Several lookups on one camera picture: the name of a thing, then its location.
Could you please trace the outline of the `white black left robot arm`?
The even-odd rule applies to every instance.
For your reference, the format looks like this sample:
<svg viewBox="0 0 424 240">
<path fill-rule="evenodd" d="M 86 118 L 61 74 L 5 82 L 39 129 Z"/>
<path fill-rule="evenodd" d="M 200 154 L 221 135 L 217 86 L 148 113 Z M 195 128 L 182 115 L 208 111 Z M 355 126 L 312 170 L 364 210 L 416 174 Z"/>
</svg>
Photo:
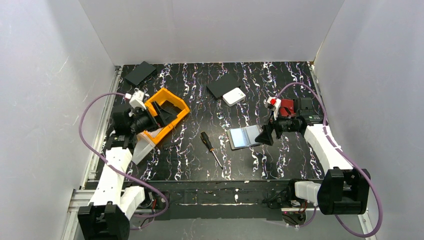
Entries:
<svg viewBox="0 0 424 240">
<path fill-rule="evenodd" d="M 154 193 L 156 201 L 169 200 L 150 184 L 127 174 L 136 146 L 137 134 L 170 127 L 178 114 L 162 108 L 153 101 L 150 108 L 121 105 L 111 113 L 112 132 L 105 145 L 105 155 L 96 152 L 104 162 L 96 190 L 86 206 L 78 210 L 77 218 L 86 240 L 127 240 L 130 220 L 138 206 L 146 199 L 145 189 Z"/>
</svg>

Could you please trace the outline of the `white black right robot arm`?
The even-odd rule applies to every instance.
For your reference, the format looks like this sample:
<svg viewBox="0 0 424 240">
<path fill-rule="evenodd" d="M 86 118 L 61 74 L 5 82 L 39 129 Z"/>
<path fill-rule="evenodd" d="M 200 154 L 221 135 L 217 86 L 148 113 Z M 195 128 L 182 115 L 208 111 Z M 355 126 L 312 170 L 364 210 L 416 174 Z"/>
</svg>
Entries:
<svg viewBox="0 0 424 240">
<path fill-rule="evenodd" d="M 339 148 L 328 141 L 330 132 L 323 130 L 324 115 L 313 110 L 309 97 L 293 100 L 269 97 L 267 107 L 272 113 L 255 141 L 273 145 L 273 134 L 279 139 L 284 133 L 300 133 L 313 148 L 325 170 L 321 183 L 311 180 L 290 180 L 278 194 L 278 201 L 312 203 L 324 215 L 361 215 L 367 209 L 369 183 L 366 169 L 363 174 L 348 162 L 337 164 L 342 156 Z"/>
</svg>

